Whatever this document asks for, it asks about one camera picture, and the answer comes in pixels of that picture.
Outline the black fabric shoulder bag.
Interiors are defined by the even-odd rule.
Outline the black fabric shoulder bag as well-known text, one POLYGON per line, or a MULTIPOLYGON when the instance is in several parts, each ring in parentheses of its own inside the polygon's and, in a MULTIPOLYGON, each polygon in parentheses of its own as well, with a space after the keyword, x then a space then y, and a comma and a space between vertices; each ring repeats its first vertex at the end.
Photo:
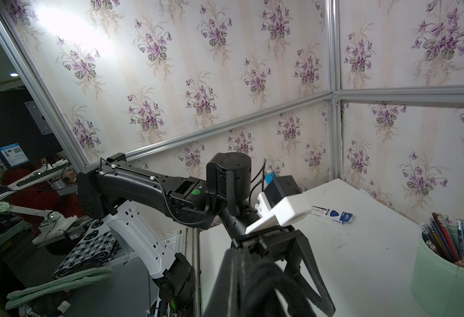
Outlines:
POLYGON ((274 262, 229 249, 204 316, 315 316, 296 282, 274 262))

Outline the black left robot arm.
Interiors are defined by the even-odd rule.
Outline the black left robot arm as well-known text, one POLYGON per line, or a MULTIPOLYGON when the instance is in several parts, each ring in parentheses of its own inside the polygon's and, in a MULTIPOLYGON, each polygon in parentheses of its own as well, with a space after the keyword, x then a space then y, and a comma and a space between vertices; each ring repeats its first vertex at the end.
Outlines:
POLYGON ((205 316, 335 314, 310 242, 294 228, 312 207, 292 176, 253 176, 251 158, 238 152, 216 154, 205 179, 137 168, 119 153, 77 180, 85 214, 106 223, 137 253, 159 298, 179 316, 194 315, 195 268, 158 239, 136 204, 194 229, 208 229, 215 218, 223 223, 231 247, 205 316))

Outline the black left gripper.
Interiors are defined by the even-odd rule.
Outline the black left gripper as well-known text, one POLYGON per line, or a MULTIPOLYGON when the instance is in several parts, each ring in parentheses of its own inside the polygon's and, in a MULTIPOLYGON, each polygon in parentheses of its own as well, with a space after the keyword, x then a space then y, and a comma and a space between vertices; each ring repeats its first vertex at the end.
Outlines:
POLYGON ((231 249, 239 249, 274 262, 285 260, 287 273, 302 296, 326 316, 334 316, 336 307, 319 272, 308 238, 292 226, 270 229, 235 237, 231 249))

